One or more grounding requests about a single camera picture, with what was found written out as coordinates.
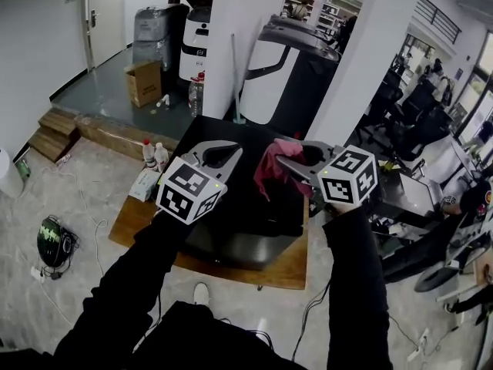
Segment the person's left forearm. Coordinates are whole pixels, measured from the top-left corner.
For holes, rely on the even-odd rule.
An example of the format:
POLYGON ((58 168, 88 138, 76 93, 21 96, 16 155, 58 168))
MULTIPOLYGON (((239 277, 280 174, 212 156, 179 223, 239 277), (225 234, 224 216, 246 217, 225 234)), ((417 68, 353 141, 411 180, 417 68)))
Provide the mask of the person's left forearm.
POLYGON ((122 368, 151 325, 163 280, 194 226, 160 213, 83 301, 73 329, 60 341, 58 366, 122 368))

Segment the pink cleaning cloth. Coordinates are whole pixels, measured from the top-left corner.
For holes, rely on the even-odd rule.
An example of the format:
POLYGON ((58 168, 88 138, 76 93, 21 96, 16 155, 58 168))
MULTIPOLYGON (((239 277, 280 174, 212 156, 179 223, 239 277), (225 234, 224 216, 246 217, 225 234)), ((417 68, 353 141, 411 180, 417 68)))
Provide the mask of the pink cleaning cloth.
POLYGON ((267 179, 279 180, 286 183, 291 179, 300 193, 306 197, 311 197, 313 191, 310 185, 300 183, 293 179, 290 174, 283 169, 278 163, 277 156, 285 156, 288 159, 293 158, 295 161, 305 162, 303 147, 299 143, 276 138, 265 150, 262 159, 257 166, 253 180, 257 185, 259 192, 270 202, 264 181, 267 179))

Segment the person's body in black clothing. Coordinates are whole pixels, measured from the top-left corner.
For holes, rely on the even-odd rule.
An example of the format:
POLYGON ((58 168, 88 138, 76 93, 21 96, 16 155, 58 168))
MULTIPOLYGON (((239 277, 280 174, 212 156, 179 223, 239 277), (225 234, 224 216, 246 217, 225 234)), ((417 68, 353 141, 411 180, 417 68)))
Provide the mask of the person's body in black clothing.
POLYGON ((87 304, 55 353, 0 354, 0 370, 305 370, 253 332, 216 320, 203 306, 177 301, 147 337, 149 315, 87 304))

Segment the wooden table with black legs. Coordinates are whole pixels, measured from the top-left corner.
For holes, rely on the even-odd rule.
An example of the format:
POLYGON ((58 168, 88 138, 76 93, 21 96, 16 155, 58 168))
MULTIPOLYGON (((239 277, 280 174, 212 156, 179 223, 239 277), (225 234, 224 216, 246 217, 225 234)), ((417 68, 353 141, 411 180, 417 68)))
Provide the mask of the wooden table with black legs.
MULTIPOLYGON (((127 197, 112 226, 109 239, 124 247, 131 247, 134 243, 134 234, 150 223, 155 212, 156 206, 154 204, 149 202, 143 203, 133 197, 127 197)), ((306 286, 307 279, 308 214, 308 200, 305 200, 303 234, 296 238, 273 263, 266 266, 263 270, 255 271, 222 266, 218 263, 202 261, 183 253, 177 255, 174 265, 211 277, 256 285, 259 288, 272 287, 303 290, 306 286)))

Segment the person's left white shoe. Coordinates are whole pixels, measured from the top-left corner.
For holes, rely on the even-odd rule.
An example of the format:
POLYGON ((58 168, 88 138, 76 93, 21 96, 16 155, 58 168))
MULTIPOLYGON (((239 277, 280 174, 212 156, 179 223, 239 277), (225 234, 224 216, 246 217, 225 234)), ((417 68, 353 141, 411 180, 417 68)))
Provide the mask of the person's left white shoe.
POLYGON ((196 284, 193 292, 193 302, 195 305, 210 306, 210 290, 205 283, 199 282, 196 284))

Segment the black and green helmet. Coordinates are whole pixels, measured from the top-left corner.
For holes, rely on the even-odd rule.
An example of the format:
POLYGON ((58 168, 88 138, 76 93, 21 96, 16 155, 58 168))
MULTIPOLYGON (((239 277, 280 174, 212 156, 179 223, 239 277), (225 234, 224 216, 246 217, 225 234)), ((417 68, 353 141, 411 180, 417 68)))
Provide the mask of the black and green helmet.
POLYGON ((79 237, 62 226, 56 216, 49 215, 41 222, 36 243, 44 264, 56 269, 72 257, 79 237))

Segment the clear bottle with red cap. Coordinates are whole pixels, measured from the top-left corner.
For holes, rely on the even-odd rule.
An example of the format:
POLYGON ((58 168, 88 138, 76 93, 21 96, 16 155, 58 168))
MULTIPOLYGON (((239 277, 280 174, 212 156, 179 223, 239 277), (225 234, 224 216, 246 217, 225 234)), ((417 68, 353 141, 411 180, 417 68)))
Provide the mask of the clear bottle with red cap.
POLYGON ((157 171, 155 149, 149 139, 143 140, 143 159, 148 169, 157 171))

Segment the large clear water jug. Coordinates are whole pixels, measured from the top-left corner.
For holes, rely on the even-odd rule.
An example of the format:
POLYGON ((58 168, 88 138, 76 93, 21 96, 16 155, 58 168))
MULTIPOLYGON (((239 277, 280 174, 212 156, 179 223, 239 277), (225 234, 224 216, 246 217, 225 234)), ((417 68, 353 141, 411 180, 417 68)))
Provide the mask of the large clear water jug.
POLYGON ((205 72, 199 72, 189 85, 189 110, 193 118, 202 114, 205 72))

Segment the black mini fridge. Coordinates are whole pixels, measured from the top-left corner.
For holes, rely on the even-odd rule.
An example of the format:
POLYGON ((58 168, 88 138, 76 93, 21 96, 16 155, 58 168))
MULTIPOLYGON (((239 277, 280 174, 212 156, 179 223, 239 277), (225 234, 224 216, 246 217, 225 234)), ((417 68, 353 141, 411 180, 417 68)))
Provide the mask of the black mini fridge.
POLYGON ((304 196, 292 180, 265 180, 266 195, 253 180, 265 149, 278 133, 260 126, 237 125, 196 117, 173 155, 181 156, 207 140, 229 140, 243 154, 214 209, 201 217, 182 246, 182 253, 224 267, 262 270, 303 234, 304 196))

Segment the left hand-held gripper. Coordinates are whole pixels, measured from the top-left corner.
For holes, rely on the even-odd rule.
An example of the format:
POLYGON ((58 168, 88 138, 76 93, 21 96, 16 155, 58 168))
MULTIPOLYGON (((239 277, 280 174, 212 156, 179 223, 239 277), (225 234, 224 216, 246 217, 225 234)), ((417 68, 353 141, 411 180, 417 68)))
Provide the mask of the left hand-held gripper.
POLYGON ((210 176, 181 157, 173 159, 163 173, 156 206, 186 225, 209 213, 227 191, 228 181, 243 149, 228 140, 203 141, 191 153, 200 165, 207 165, 210 176))

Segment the white service robot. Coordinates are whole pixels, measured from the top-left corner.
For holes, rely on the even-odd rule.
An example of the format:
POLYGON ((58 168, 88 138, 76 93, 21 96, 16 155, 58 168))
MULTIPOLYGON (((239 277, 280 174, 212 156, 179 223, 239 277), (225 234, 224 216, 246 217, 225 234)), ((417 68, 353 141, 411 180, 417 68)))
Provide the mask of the white service robot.
POLYGON ((179 60, 179 78, 190 82, 206 69, 211 7, 192 9, 186 17, 179 60))

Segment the row of black office chairs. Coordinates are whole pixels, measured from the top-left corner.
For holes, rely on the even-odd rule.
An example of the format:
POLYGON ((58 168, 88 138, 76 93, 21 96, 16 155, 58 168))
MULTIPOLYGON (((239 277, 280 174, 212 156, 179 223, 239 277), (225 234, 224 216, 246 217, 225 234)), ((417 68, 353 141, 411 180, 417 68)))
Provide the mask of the row of black office chairs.
POLYGON ((451 118, 434 100, 424 69, 408 95, 397 84, 395 72, 386 74, 357 124, 357 145, 374 143, 391 160, 412 162, 427 145, 448 136, 451 118))

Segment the large white and black machine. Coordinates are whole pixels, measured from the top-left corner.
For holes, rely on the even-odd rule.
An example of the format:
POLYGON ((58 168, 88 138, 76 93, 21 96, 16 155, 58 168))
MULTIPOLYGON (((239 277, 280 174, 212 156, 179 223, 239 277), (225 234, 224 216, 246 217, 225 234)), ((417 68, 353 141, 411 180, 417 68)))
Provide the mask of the large white and black machine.
POLYGON ((313 26, 272 15, 253 47, 241 115, 284 136, 304 139, 340 58, 313 26))

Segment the white tissue pack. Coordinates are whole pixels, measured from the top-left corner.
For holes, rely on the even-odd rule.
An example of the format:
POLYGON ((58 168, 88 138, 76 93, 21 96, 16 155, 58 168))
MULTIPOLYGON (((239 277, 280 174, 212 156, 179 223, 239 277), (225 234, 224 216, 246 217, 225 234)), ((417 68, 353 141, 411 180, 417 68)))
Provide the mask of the white tissue pack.
POLYGON ((161 174, 158 171, 144 168, 132 184, 129 195, 141 202, 146 202, 150 198, 160 176, 161 174))

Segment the white door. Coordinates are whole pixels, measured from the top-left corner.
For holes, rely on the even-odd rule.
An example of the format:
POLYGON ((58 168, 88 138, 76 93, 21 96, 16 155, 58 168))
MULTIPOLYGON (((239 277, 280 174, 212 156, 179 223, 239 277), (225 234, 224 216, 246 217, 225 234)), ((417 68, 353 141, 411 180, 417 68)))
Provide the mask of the white door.
POLYGON ((98 67, 126 47, 124 0, 86 0, 86 5, 92 64, 98 67))

